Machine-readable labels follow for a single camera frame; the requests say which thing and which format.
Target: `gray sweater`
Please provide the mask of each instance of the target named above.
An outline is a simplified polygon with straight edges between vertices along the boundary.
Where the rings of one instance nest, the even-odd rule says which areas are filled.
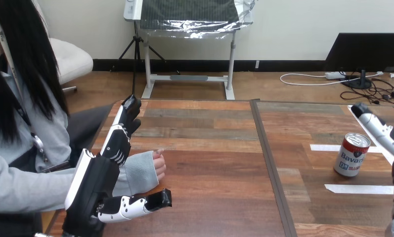
[[[13,76],[3,74],[15,96],[20,100]],[[25,109],[31,123],[44,143],[44,151],[50,162],[45,164],[38,156],[36,169],[41,171],[66,161],[71,149],[67,133],[67,115],[61,110],[50,89],[48,95],[56,108],[53,121],[48,120],[33,107],[27,87],[22,84]],[[61,173],[36,174],[9,168],[8,164],[32,148],[31,134],[23,119],[15,113],[20,142],[8,143],[0,136],[0,213],[24,213],[62,207],[69,190],[73,170]]]

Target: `lanyard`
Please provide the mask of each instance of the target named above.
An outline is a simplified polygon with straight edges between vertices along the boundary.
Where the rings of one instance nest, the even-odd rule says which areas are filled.
[[[40,152],[40,155],[42,156],[43,161],[48,162],[48,159],[45,157],[44,144],[41,141],[41,139],[37,135],[35,135],[34,128],[32,127],[32,124],[31,124],[31,121],[29,120],[28,114],[26,113],[26,110],[23,107],[24,100],[23,100],[23,96],[22,96],[22,90],[19,85],[18,74],[16,73],[15,65],[13,64],[12,55],[10,54],[9,45],[7,44],[6,36],[4,35],[3,28],[1,27],[1,25],[0,25],[0,44],[3,48],[7,62],[10,66],[10,70],[12,71],[13,79],[15,80],[15,84],[16,84],[16,87],[18,88],[18,92],[19,92],[21,102],[22,102],[22,105],[21,105],[21,103],[19,103],[18,99],[16,98],[15,94],[13,94],[13,91],[8,86],[7,87],[8,91],[10,92],[10,95],[13,97],[13,100],[14,100],[15,110],[21,116],[21,118],[26,123],[26,125],[29,127],[29,130],[31,132],[31,136],[33,138],[33,143],[34,143],[35,147],[37,147],[38,151]]]

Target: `tripod stand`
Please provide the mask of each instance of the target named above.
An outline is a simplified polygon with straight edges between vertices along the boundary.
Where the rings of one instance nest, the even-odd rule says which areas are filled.
[[[136,25],[136,22],[134,21],[134,36],[132,37],[130,44],[127,46],[126,50],[124,50],[123,54],[121,54],[120,58],[118,58],[117,63],[116,63],[116,65],[119,66],[120,61],[124,57],[125,53],[127,53],[127,51],[130,49],[132,44],[135,43],[135,45],[134,45],[133,75],[132,75],[132,94],[134,94],[134,91],[135,91],[135,77],[136,77],[137,65],[141,61],[140,46],[139,46],[140,42],[144,43],[144,40],[140,36],[138,36],[137,25]],[[164,63],[167,63],[166,60],[158,52],[156,52],[156,50],[154,50],[150,45],[149,45],[149,49],[152,52],[154,52]],[[110,72],[113,72],[116,69],[116,65],[112,66],[112,69],[110,70]]]

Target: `white wall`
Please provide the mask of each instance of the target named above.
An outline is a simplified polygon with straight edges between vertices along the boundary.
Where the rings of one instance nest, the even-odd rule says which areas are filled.
[[[116,59],[131,41],[125,0],[39,0],[50,35],[92,58]],[[394,0],[259,0],[238,32],[237,60],[324,60],[339,32],[394,32]],[[226,60],[229,40],[151,38],[166,59]],[[130,50],[124,58],[132,58]]]

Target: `monitor stand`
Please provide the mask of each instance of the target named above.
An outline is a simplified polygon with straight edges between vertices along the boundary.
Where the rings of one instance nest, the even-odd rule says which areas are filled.
[[[345,76],[345,79],[341,79],[341,80],[351,80],[355,78],[358,78],[358,76],[355,75]],[[366,78],[366,70],[361,70],[360,79],[346,81],[343,82],[342,85],[348,86],[349,88],[353,88],[353,89],[369,89],[371,88],[371,81]]]

